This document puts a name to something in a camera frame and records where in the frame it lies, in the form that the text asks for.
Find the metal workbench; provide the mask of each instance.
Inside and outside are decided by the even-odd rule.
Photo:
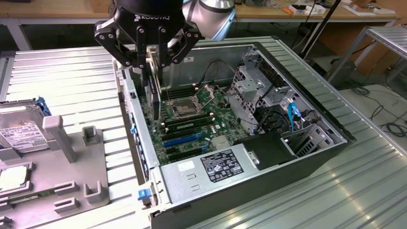
[[[365,37],[371,37],[373,39],[373,43],[364,49],[363,53],[357,57],[355,61],[355,66],[359,65],[369,51],[376,46],[379,42],[383,44],[391,51],[393,51],[403,59],[401,67],[397,68],[397,71],[392,71],[391,75],[388,76],[387,81],[391,81],[393,77],[401,72],[401,70],[407,67],[407,28],[404,27],[364,27],[359,36],[356,37],[349,49],[347,50],[336,69],[333,70],[332,74],[329,75],[328,81],[332,81],[335,78],[340,68],[343,67],[344,63],[347,62],[349,56],[352,55],[355,49],[357,48],[360,42],[364,40]]]
[[[343,100],[281,41],[256,37],[221,43],[235,40],[263,44],[357,141],[308,178],[191,228],[403,228],[407,223],[405,151]],[[46,50],[18,52],[9,63],[13,67],[8,65],[12,77],[6,100],[41,95],[50,112],[66,120],[68,133],[80,130],[84,122],[104,130],[112,203],[42,228],[147,228],[147,216],[136,209],[131,197],[136,191],[136,175],[110,56],[98,47]]]

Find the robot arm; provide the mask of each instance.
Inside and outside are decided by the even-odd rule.
[[[160,68],[180,63],[199,39],[223,40],[235,17],[233,0],[114,0],[112,18],[94,25],[94,38],[122,66],[145,68],[147,46]],[[136,45],[118,41],[120,31]]]

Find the motherboard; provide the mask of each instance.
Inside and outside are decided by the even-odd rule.
[[[196,88],[195,95],[169,98],[163,93],[160,119],[152,120],[145,98],[141,109],[161,165],[229,147],[247,136],[239,118],[215,86]]]

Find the robotiq logo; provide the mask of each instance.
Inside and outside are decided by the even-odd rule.
[[[169,21],[169,16],[165,17],[145,17],[135,14],[135,21],[139,20],[168,20]]]

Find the warning label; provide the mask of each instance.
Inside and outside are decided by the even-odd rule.
[[[209,176],[209,180],[213,183],[244,172],[235,154],[229,149],[220,153],[201,157],[201,162]]]
[[[36,124],[0,129],[0,134],[14,149],[26,149],[46,144]]]

